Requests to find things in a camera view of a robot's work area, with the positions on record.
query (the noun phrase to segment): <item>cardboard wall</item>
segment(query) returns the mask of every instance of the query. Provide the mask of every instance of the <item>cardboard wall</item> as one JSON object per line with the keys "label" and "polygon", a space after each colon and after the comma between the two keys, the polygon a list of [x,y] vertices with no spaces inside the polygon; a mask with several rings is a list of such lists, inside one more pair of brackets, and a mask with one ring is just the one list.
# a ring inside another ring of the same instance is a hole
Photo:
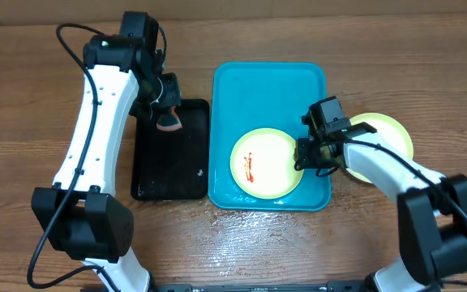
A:
{"label": "cardboard wall", "polygon": [[119,21],[125,10],[157,19],[243,19],[467,12],[467,0],[0,0],[0,25]]}

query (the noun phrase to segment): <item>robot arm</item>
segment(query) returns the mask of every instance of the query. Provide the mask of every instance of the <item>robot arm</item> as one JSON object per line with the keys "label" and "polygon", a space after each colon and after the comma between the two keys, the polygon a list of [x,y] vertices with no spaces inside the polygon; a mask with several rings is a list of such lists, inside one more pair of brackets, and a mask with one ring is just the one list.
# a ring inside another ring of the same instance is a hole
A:
{"label": "robot arm", "polygon": [[[88,191],[92,186],[100,192],[115,196],[115,170],[118,150],[126,125],[127,115],[138,96],[139,86],[132,71],[122,72],[119,67],[96,65],[89,73],[98,89],[101,105],[96,116],[95,131],[84,161],[84,174],[79,177],[76,191]],[[79,119],[70,147],[54,184],[61,183],[66,190],[73,179],[92,116],[92,91],[88,77],[84,76],[84,94]]]}
{"label": "robot arm", "polygon": [[[370,125],[351,125],[336,97],[313,104],[302,121],[309,126],[310,137],[297,140],[296,170],[350,168],[397,205],[402,260],[373,274],[367,281],[368,290],[414,292],[467,272],[464,175],[445,178],[398,153]],[[453,216],[453,223],[439,228],[438,215]]]}
{"label": "robot arm", "polygon": [[161,74],[165,52],[156,50],[158,23],[146,13],[126,12],[119,36],[94,36],[84,47],[84,65],[97,90],[95,128],[80,176],[68,196],[92,120],[93,92],[84,76],[84,92],[75,132],[53,187],[34,190],[32,210],[47,229],[57,251],[96,272],[109,291],[145,292],[150,276],[131,249],[134,229],[131,211],[115,198],[115,170],[127,115],[143,122],[171,115],[181,95],[174,73]]}

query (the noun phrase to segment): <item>plate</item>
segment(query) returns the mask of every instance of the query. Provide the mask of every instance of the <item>plate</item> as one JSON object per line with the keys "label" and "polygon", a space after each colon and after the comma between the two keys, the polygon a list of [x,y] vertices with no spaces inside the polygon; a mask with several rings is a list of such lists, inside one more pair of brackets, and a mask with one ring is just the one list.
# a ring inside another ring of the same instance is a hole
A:
{"label": "plate", "polygon": [[[378,131],[378,133],[383,136],[385,141],[389,142],[390,145],[392,145],[401,154],[412,159],[412,140],[410,139],[409,133],[397,120],[387,115],[378,113],[359,114],[350,119],[351,125],[356,125],[360,122],[366,122],[373,126]],[[365,183],[371,183],[368,178],[357,173],[356,171],[347,169],[347,172]]]}
{"label": "plate", "polygon": [[261,128],[246,133],[233,146],[230,170],[235,182],[249,195],[276,199],[289,194],[303,170],[294,169],[295,140],[283,131]]}

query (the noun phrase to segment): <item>cable clip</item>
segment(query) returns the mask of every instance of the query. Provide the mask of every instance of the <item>cable clip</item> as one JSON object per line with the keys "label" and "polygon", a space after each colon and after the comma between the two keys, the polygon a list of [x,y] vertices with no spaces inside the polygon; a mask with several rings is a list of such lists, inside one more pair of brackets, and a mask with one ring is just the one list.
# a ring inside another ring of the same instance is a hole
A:
{"label": "cable clip", "polygon": [[101,266],[100,268],[98,268],[98,269],[95,271],[95,273],[98,275],[98,274],[102,273],[102,271],[104,271],[104,267]]}
{"label": "cable clip", "polygon": [[80,168],[75,168],[75,173],[80,174],[80,175],[84,175],[84,170],[80,169]]}

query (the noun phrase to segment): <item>wood grain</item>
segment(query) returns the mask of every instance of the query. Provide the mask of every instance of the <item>wood grain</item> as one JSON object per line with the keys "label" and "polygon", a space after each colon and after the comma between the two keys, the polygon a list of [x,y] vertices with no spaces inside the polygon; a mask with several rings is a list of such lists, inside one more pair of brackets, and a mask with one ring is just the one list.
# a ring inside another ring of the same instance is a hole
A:
{"label": "wood grain", "polygon": [[120,21],[124,11],[163,20],[462,13],[467,0],[0,0],[0,25]]}
{"label": "wood grain", "polygon": [[[314,62],[345,113],[403,123],[414,157],[467,174],[467,14],[167,21],[168,69],[188,98],[212,98],[223,62]],[[95,24],[107,33],[117,23]],[[42,230],[30,209],[66,153],[83,78],[54,26],[0,27],[0,291],[29,291],[25,274]],[[64,32],[80,52],[90,35]],[[396,209],[377,189],[332,176],[317,213],[221,210],[208,199],[140,203],[129,195],[130,118],[118,159],[118,199],[135,214],[133,248],[159,283],[319,283],[358,279],[398,257]],[[79,266],[49,244],[36,267],[48,281]],[[84,273],[52,291],[98,280]]]}

